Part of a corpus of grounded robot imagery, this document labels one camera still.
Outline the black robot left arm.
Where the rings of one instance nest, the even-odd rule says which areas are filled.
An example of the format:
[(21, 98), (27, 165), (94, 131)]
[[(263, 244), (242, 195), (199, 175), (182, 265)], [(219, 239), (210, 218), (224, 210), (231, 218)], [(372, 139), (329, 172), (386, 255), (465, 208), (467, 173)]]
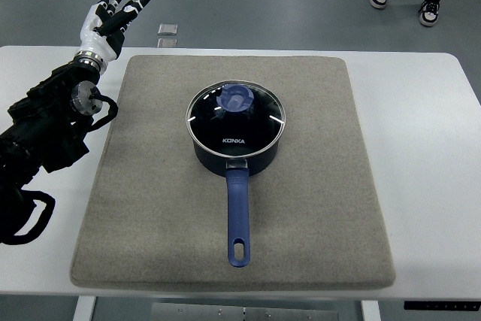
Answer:
[(44, 169), (72, 166), (89, 151), (86, 135), (111, 122), (116, 102), (98, 90), (106, 60), (80, 50), (8, 109), (13, 124), (1, 135), (1, 242), (27, 244), (45, 230), (55, 199), (23, 187)]

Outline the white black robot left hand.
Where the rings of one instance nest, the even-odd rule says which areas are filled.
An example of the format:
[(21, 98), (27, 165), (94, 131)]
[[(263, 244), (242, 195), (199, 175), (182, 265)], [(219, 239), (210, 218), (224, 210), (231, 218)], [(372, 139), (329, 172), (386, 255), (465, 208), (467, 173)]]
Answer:
[(104, 65), (121, 54), (125, 33), (151, 0), (98, 0), (80, 30), (80, 52), (97, 54)]

